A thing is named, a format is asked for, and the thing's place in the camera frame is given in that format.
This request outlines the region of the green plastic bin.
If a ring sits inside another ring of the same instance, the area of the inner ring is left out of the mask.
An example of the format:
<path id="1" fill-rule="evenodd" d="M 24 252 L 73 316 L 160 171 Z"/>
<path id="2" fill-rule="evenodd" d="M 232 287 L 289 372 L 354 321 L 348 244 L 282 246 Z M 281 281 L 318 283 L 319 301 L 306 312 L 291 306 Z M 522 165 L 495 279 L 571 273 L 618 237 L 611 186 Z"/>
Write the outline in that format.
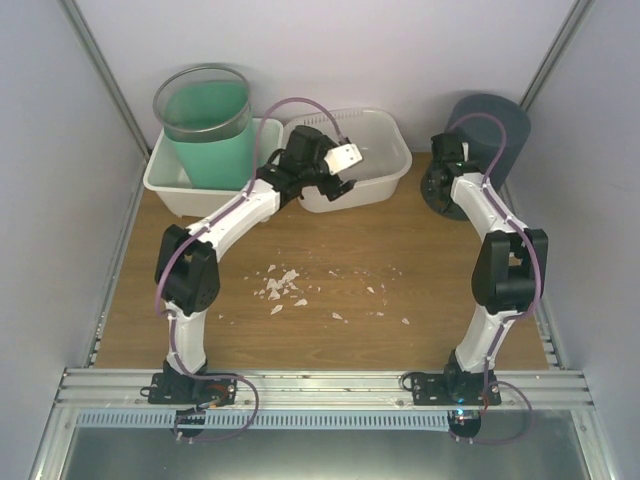
<path id="1" fill-rule="evenodd" d="M 255 144 L 252 119 L 242 133 L 231 139 L 211 143 L 169 141 L 195 188 L 240 189 L 252 175 Z"/>

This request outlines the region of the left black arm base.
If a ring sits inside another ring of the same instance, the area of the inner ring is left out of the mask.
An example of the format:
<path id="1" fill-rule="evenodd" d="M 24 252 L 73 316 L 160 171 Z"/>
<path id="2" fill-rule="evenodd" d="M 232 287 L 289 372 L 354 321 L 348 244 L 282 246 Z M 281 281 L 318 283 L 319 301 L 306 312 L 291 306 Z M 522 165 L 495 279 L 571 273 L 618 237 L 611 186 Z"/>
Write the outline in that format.
<path id="1" fill-rule="evenodd" d="M 196 380 L 169 369 L 152 376 L 151 384 L 140 389 L 150 404 L 200 406 L 231 405 L 235 401 L 237 382 L 234 379 L 208 377 Z"/>

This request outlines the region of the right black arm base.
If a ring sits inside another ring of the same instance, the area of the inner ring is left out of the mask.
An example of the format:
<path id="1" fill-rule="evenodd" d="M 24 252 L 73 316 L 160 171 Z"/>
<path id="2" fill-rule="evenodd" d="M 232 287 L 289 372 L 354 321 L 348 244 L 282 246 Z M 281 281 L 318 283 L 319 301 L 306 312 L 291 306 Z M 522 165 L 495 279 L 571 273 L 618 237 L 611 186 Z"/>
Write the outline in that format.
<path id="1" fill-rule="evenodd" d="M 492 370 L 488 379 L 482 373 L 410 371 L 400 376 L 399 386 L 418 406 L 498 406 L 502 403 L 500 389 L 485 389 L 485 384 L 495 380 Z"/>

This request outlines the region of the silver wire mesh bin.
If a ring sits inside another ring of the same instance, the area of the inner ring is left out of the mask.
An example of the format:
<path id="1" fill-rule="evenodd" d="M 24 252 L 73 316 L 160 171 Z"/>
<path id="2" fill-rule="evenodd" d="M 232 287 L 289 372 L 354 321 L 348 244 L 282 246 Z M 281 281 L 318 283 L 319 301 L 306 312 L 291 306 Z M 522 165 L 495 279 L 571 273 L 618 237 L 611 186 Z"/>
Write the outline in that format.
<path id="1" fill-rule="evenodd" d="M 251 90 L 240 72 L 220 64 L 180 71 L 157 89 L 153 113 L 176 142 L 211 143 L 242 133 L 252 119 Z"/>

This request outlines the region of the dark grey round bin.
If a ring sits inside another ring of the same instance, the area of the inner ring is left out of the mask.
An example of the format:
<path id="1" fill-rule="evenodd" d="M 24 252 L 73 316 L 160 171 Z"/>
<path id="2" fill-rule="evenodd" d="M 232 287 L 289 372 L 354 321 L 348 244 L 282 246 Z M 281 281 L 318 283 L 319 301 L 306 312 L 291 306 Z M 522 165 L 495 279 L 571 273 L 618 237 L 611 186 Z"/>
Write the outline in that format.
<path id="1" fill-rule="evenodd" d="M 499 190 L 531 132 L 526 112 L 502 96 L 476 93 L 456 103 L 445 132 L 455 132 L 468 142 L 470 159 L 461 173 L 488 174 L 491 185 Z M 438 213 L 453 220 L 467 219 L 462 213 Z"/>

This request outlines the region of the white rectangular tub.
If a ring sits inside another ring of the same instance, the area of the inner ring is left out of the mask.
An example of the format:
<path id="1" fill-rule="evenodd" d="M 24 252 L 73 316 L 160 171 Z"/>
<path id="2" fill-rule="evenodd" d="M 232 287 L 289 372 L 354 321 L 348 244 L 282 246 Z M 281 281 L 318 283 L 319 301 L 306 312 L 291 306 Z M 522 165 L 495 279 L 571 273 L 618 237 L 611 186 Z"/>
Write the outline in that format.
<path id="1" fill-rule="evenodd" d="M 212 190 L 195 188 L 188 179 L 174 147 L 161 133 L 157 138 L 150 161 L 146 167 L 143 184 L 155 192 L 171 213 L 178 217 L 206 217 L 242 190 Z"/>

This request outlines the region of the translucent white wash basin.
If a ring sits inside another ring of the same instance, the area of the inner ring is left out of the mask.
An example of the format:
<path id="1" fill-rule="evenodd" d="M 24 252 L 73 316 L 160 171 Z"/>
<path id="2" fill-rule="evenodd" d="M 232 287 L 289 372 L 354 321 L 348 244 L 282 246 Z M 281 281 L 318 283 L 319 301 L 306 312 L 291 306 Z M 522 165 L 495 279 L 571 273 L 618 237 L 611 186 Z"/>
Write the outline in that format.
<path id="1" fill-rule="evenodd" d="M 327 213 L 388 200 L 412 165 L 412 155 L 393 117 L 383 110 L 348 108 L 331 112 L 341 131 L 363 156 L 356 166 L 340 175 L 353 180 L 354 188 L 330 201 L 315 187 L 302 191 L 300 205 L 312 213 Z"/>

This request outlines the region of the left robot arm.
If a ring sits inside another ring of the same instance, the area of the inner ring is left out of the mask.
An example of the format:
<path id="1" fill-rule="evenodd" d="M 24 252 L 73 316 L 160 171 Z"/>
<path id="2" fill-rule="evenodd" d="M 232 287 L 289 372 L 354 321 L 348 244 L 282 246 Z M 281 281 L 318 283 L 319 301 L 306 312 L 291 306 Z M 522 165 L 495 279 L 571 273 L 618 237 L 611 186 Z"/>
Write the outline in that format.
<path id="1" fill-rule="evenodd" d="M 336 143 L 319 130 L 298 126 L 286 146 L 257 168 L 241 193 L 188 227 L 163 234 L 155 272 L 156 309 L 169 321 L 167 362 L 178 373 L 171 391 L 185 404 L 203 398 L 206 313 L 220 292 L 219 261 L 254 226 L 268 220 L 307 187 L 334 201 L 354 188 L 341 175 L 363 160 L 348 139 Z"/>

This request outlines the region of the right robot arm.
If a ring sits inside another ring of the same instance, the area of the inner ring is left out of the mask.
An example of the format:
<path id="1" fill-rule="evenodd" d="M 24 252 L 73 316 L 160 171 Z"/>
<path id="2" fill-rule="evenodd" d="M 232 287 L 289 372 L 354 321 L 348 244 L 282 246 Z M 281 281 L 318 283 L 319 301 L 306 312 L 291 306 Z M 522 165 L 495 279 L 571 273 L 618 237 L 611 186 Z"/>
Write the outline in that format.
<path id="1" fill-rule="evenodd" d="M 425 202 L 444 217 L 470 221 L 481 240 L 471 277 L 474 315 L 453 351 L 454 373 L 442 382 L 447 400 L 464 405 L 478 393 L 474 375 L 494 367 L 506 334 L 541 299 L 548 236 L 516 218 L 493 188 L 488 171 L 469 159 L 468 144 L 458 135 L 438 134 L 431 147 L 432 161 L 421 185 Z"/>

